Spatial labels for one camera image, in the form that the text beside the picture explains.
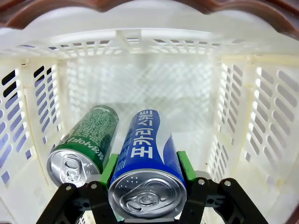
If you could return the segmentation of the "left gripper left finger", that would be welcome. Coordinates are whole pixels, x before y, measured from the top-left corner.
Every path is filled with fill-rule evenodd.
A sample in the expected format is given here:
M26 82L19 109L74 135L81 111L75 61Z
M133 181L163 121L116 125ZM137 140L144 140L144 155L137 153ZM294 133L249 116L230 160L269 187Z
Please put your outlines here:
M76 187L64 183L42 212L36 224L78 224L91 211L95 224L119 224L108 202L108 188L119 155L112 154L100 178Z

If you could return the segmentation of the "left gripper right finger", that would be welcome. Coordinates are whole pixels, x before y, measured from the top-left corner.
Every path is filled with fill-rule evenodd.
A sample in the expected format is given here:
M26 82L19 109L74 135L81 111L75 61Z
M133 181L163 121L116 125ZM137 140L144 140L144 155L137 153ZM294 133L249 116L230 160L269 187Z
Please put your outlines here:
M195 173L185 151L178 151L177 155L187 189L178 224L201 224L205 208L213 208L224 224L268 224L235 179L216 183Z

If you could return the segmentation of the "green drink can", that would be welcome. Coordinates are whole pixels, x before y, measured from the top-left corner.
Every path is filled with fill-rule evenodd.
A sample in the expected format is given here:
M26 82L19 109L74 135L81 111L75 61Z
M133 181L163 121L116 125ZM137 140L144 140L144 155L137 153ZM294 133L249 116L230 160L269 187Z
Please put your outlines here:
M109 160L119 117L106 105L91 108L51 150L46 168L56 186L99 181Z

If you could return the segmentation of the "blue Pocari Sweat can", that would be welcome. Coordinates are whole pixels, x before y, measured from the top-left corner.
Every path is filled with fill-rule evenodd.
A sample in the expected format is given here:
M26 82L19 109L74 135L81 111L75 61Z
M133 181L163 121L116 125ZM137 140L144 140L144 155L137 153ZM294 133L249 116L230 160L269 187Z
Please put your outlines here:
M154 109L131 120L113 176L108 199L123 218L175 217L187 198L168 121Z

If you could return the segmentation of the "cream basket with brown rim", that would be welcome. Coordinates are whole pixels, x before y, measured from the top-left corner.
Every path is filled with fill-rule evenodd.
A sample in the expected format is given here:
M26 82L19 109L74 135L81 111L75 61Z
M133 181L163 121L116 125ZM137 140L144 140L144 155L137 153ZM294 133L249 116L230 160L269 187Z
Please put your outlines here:
M176 149L299 224L299 0L0 0L0 223L36 224L50 150L95 105L162 112Z

